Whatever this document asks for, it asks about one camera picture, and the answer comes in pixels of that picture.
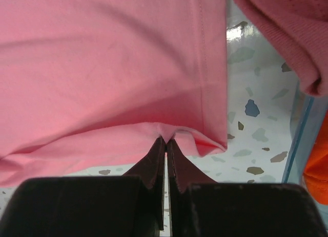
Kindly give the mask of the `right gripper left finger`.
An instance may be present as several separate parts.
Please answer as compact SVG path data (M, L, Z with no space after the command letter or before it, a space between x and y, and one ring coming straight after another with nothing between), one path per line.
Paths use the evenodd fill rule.
M121 176L47 177L23 182L1 218L1 236L159 236L166 144Z

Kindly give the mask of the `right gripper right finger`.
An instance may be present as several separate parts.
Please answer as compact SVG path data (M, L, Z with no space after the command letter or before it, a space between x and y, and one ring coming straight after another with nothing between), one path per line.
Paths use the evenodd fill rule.
M167 156L173 236L327 236L303 187L215 182L175 140L169 141Z

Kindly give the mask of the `light pink t-shirt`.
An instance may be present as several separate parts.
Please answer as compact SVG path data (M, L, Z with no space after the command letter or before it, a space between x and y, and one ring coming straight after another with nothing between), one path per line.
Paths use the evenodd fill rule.
M1 186L227 149L226 0L1 0Z

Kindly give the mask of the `orange crumpled t-shirt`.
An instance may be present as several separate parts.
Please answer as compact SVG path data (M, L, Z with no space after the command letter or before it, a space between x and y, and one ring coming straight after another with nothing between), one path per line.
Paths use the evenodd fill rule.
M327 205L327 115L303 172L308 192L320 204Z

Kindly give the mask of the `blue plastic basket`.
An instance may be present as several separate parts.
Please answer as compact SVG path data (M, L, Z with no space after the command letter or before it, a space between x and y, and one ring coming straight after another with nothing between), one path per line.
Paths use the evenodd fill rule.
M301 184L326 112L327 97L309 96L300 90L300 83L297 83L290 117L292 144L286 158L283 183Z

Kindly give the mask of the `dusty pink crumpled t-shirt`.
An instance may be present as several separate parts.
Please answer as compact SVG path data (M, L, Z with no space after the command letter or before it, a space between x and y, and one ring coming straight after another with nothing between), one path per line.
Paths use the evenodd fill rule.
M327 0L233 0L297 74L300 88L327 95Z

